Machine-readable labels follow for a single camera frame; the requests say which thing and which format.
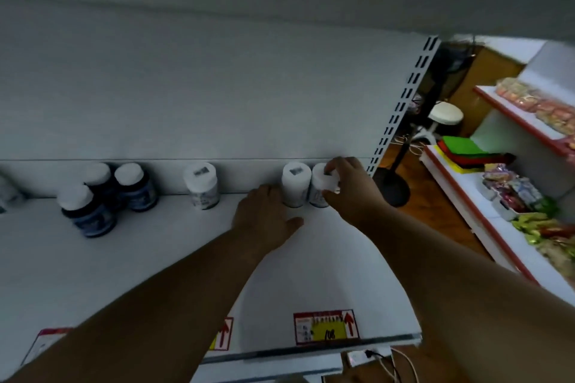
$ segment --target person's left arm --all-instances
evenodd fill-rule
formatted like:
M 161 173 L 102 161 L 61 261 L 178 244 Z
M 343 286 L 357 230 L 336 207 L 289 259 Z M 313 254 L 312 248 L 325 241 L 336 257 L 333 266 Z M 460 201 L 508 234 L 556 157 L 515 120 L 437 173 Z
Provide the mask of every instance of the person's left arm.
M 189 383 L 258 263 L 303 219 L 277 188 L 238 205 L 231 230 L 91 316 L 10 383 Z

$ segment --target shelf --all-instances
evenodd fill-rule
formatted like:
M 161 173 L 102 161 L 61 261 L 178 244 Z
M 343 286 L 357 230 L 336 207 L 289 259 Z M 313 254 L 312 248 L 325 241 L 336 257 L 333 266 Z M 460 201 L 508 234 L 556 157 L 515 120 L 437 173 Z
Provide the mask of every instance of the shelf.
M 439 170 L 445 181 L 454 190 L 458 201 L 473 214 L 485 228 L 502 253 L 513 263 L 523 276 L 541 285 L 559 298 L 575 306 L 575 291 L 571 285 L 553 268 L 545 257 L 529 245 L 525 237 L 513 225 L 501 218 L 493 209 L 491 202 L 481 195 L 476 187 L 481 173 L 459 174 L 452 170 L 445 159 L 436 150 L 426 147 L 422 162 L 434 173 L 432 167 Z
M 197 211 L 188 196 L 165 196 L 148 212 L 122 212 L 115 229 L 95 239 L 83 238 L 54 199 L 28 200 L 5 214 L 0 380 L 15 371 L 41 329 L 77 326 L 226 231 L 243 197 L 224 194 L 213 209 Z M 324 346 L 296 346 L 297 312 L 353 309 L 359 343 L 418 343 L 421 329 L 407 295 L 375 245 L 332 208 L 307 204 L 289 212 L 302 216 L 304 227 L 254 271 L 229 312 L 229 351 L 210 351 L 206 360 L 327 353 Z
M 550 126 L 538 119 L 534 113 L 525 112 L 514 106 L 504 98 L 495 93 L 494 86 L 476 86 L 473 90 L 484 98 L 495 109 L 511 118 L 526 131 L 537 137 L 543 144 L 560 156 L 567 156 L 573 151 L 563 146 L 558 140 L 565 137 Z

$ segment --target stool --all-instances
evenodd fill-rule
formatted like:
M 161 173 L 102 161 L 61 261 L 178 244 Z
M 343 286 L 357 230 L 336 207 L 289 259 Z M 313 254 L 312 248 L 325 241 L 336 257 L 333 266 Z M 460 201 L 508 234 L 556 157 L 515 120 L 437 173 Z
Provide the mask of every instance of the stool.
M 446 101 L 440 101 L 435 104 L 429 113 L 429 119 L 433 121 L 429 129 L 426 129 L 424 126 L 419 126 L 418 131 L 411 139 L 411 142 L 418 139 L 426 139 L 429 141 L 429 145 L 431 146 L 437 144 L 437 140 L 435 139 L 437 136 L 435 135 L 435 129 L 437 129 L 437 126 L 440 124 L 458 124 L 464 119 L 464 113 L 461 112 L 457 106 L 447 103 Z

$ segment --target white bottle cap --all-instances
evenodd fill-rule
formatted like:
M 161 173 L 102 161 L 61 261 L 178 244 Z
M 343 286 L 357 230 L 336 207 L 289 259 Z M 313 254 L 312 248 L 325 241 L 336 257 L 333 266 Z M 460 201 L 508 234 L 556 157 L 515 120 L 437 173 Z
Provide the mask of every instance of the white bottle cap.
M 86 185 L 70 185 L 60 190 L 56 201 L 66 211 L 77 211 L 87 206 L 94 195 Z
M 86 168 L 84 183 L 90 186 L 102 185 L 111 177 L 110 167 L 104 162 L 91 163 Z
M 136 162 L 129 162 L 118 167 L 114 176 L 120 185 L 130 186 L 144 178 L 144 170 Z
M 320 191 L 328 189 L 335 191 L 339 184 L 339 175 L 337 170 L 332 171 L 330 174 L 325 174 L 325 162 L 317 163 L 313 166 L 312 170 L 312 185 Z
M 282 184 L 284 186 L 296 186 L 306 188 L 312 178 L 312 170 L 303 162 L 288 162 L 284 166 L 282 173 Z
M 190 192 L 207 192 L 217 184 L 216 168 L 208 162 L 194 162 L 184 170 L 183 180 Z

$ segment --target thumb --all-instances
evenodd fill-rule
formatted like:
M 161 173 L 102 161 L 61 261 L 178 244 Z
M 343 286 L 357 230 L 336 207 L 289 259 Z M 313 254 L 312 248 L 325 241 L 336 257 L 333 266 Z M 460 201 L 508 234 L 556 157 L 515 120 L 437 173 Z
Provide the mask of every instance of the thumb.
M 291 218 L 286 221 L 287 237 L 290 238 L 291 235 L 297 232 L 298 228 L 304 225 L 304 219 L 302 217 Z
M 326 199 L 328 205 L 333 207 L 336 211 L 338 210 L 340 203 L 339 194 L 336 194 L 335 192 L 330 191 L 328 189 L 324 189 L 323 191 L 321 191 L 321 195 L 323 196 L 323 198 Z

